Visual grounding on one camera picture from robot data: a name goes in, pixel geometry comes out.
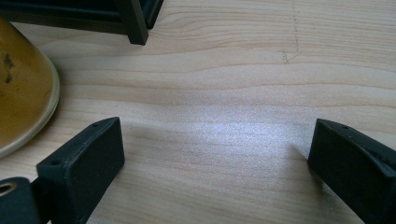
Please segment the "yellow object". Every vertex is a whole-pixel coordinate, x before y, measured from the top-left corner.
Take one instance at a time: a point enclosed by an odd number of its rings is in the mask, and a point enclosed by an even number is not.
[[[58,99],[59,78],[53,64],[0,18],[0,157],[38,133]]]

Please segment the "black frame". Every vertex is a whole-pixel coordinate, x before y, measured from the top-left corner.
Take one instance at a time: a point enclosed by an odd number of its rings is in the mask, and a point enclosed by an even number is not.
[[[163,0],[0,0],[9,21],[128,35],[145,45]]]

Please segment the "table surface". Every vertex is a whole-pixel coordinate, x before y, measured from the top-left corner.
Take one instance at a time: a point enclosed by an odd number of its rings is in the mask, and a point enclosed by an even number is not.
[[[395,1],[165,0],[145,47],[14,25],[62,96],[0,178],[120,117],[126,164],[89,223],[361,223],[307,167],[316,119],[396,148]]]

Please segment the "wood grain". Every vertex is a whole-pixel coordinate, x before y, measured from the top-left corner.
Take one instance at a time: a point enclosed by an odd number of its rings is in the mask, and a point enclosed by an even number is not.
[[[145,47],[15,23],[55,63],[49,125],[0,159],[35,165],[119,116],[127,162],[89,223],[361,223],[306,158],[317,118],[396,148],[396,2],[168,0]]]

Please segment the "white rim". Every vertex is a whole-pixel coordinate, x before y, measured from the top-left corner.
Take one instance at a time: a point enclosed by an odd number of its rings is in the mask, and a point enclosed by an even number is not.
[[[47,104],[44,113],[41,115],[40,119],[32,127],[30,127],[30,129],[26,133],[21,135],[20,138],[14,141],[13,143],[0,149],[0,158],[17,150],[18,148],[26,144],[29,140],[31,140],[33,137],[35,137],[48,123],[48,121],[53,115],[53,112],[55,112],[56,106],[59,102],[59,97],[61,94],[61,88],[60,88],[61,84],[59,81],[58,72],[56,71],[55,66],[53,65],[52,61],[47,57],[47,55],[41,52],[41,50],[39,50],[39,52],[46,59],[52,73],[52,92],[49,98],[49,102]]]

